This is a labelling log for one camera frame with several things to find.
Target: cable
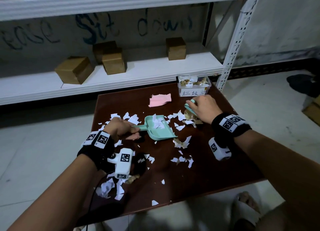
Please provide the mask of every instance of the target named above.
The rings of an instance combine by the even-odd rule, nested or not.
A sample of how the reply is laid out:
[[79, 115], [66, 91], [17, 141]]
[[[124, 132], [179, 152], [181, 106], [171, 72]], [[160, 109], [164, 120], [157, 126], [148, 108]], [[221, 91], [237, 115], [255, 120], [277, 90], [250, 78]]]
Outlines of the cable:
[[106, 177], [106, 176], [108, 176], [108, 174], [110, 174], [110, 173], [113, 173], [114, 171], [112, 170], [112, 171], [110, 171], [109, 173], [107, 173], [105, 176], [103, 176], [100, 180], [99, 180], [99, 182], [98, 182], [98, 184], [96, 185], [96, 188], [94, 188], [94, 192], [92, 193], [92, 196], [91, 196], [91, 200], [90, 200], [90, 204], [89, 204], [89, 208], [88, 208], [88, 213], [87, 214], [89, 214], [89, 212], [90, 212], [90, 208], [91, 208], [91, 205], [92, 205], [92, 202], [93, 202], [93, 200], [94, 200], [94, 193], [96, 192], [96, 190], [97, 190], [97, 188], [98, 188], [98, 186], [99, 186], [99, 184], [100, 184], [100, 181], [102, 181], [102, 179], [104, 178], [104, 177]]

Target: tiled floor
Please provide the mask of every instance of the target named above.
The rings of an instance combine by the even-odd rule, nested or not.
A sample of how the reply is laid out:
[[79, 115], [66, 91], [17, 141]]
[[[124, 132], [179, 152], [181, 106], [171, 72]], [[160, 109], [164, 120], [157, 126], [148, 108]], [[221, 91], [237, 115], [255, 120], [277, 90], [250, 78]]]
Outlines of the tiled floor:
[[[253, 129], [320, 163], [320, 127], [301, 113], [309, 99], [293, 91], [291, 71], [228, 81], [223, 91]], [[72, 162], [93, 120], [94, 101], [20, 111], [0, 120], [0, 230]], [[122, 230], [227, 230], [234, 196], [247, 190], [262, 212], [283, 200], [268, 181], [106, 221]]]

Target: white metal shelf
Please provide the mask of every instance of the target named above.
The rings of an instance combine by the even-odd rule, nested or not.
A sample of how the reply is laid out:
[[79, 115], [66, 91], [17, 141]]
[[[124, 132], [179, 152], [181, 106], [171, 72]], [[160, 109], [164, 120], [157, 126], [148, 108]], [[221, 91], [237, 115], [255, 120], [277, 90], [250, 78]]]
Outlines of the white metal shelf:
[[6, 66], [8, 74], [0, 78], [0, 105], [170, 82], [181, 73], [221, 74], [224, 68], [201, 43], [187, 43], [185, 60], [169, 61], [165, 50], [165, 46], [125, 50], [126, 73], [107, 75], [103, 66], [99, 65], [82, 85], [63, 84], [53, 71], [58, 61], [48, 65], [46, 60], [43, 70], [36, 68], [34, 73], [14, 76], [10, 76], [10, 72], [19, 72], [21, 68], [9, 64]]
[[226, 0], [0, 0], [0, 21]]

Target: clear plastic box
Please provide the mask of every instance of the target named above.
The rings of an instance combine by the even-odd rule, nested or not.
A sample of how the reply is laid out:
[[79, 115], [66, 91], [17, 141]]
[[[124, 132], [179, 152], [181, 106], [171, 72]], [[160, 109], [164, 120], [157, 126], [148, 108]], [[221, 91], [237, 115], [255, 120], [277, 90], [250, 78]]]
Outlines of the clear plastic box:
[[178, 75], [177, 83], [180, 97], [206, 95], [211, 87], [210, 79], [207, 76]]

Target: table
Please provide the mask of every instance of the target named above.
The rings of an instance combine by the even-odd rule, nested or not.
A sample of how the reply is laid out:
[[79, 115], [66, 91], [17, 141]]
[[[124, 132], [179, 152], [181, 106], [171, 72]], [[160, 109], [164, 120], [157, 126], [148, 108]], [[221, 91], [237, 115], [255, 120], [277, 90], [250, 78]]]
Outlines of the table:
[[[148, 107], [152, 94], [168, 93], [171, 93], [171, 103], [159, 107]], [[216, 87], [212, 86], [209, 94], [216, 100], [223, 112], [235, 113]], [[98, 123], [108, 121], [113, 113], [118, 113], [122, 117], [126, 112], [129, 112], [130, 116], [137, 114], [143, 124], [145, 116], [148, 115], [168, 116], [179, 110], [184, 112], [184, 104], [187, 99], [190, 98], [179, 97], [177, 83], [99, 95], [92, 131], [98, 130], [101, 127]], [[123, 146], [117, 147], [116, 152], [119, 152], [123, 147], [131, 148], [136, 155], [139, 152], [150, 154], [155, 158], [154, 163], [151, 164], [147, 160], [146, 165], [150, 168], [149, 170], [146, 170], [132, 184], [122, 184], [125, 195], [120, 201], [114, 199], [116, 188], [111, 190], [109, 194], [111, 198], [109, 199], [94, 194], [90, 212], [87, 213], [94, 191], [91, 188], [77, 226], [149, 210], [190, 197], [208, 195], [265, 179], [258, 167], [237, 147], [230, 149], [232, 152], [230, 159], [216, 160], [208, 144], [210, 138], [214, 136], [214, 131], [209, 124], [197, 125], [197, 128], [186, 125], [185, 128], [178, 131], [174, 127], [174, 122], [178, 125], [183, 123], [178, 118], [172, 118], [169, 123], [179, 140], [185, 141], [186, 137], [192, 136], [188, 148], [175, 148], [172, 139], [161, 140], [155, 144], [155, 141], [144, 132], [141, 132], [143, 137], [138, 141], [123, 140]], [[178, 150], [182, 151], [184, 157], [192, 156], [194, 163], [191, 168], [188, 168], [188, 162], [177, 165], [170, 161], [174, 157], [181, 156]], [[97, 175], [93, 182], [98, 183], [101, 176], [101, 174]], [[152, 206], [152, 200], [159, 204]]]

